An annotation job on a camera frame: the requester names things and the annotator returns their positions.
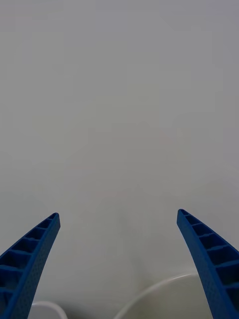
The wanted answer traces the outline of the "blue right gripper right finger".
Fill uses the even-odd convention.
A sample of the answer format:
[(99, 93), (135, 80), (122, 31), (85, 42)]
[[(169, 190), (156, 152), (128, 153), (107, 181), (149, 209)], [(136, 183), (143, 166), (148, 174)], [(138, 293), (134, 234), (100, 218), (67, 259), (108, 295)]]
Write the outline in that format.
[(177, 226), (188, 246), (215, 319), (239, 317), (239, 252), (184, 209)]

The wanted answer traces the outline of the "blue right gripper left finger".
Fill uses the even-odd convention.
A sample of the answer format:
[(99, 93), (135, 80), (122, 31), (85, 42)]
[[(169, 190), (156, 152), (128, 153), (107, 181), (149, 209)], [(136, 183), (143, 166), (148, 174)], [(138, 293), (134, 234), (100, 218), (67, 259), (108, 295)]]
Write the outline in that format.
[(53, 213), (0, 256), (0, 317), (28, 318), (46, 260), (60, 229)]

